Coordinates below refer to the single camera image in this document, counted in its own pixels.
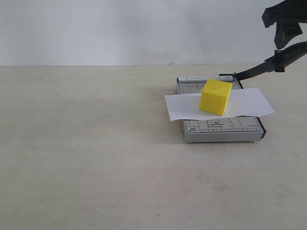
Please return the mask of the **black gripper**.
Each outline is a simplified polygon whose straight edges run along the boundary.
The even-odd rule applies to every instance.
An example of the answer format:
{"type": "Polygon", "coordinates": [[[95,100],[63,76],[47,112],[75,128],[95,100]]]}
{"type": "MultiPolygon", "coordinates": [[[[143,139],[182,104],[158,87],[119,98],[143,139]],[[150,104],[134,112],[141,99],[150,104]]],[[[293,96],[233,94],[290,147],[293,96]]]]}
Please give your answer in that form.
{"type": "Polygon", "coordinates": [[[264,10],[262,21],[265,28],[276,23],[275,46],[284,48],[293,38],[303,33],[299,23],[307,23],[306,0],[284,0],[264,10]]]}

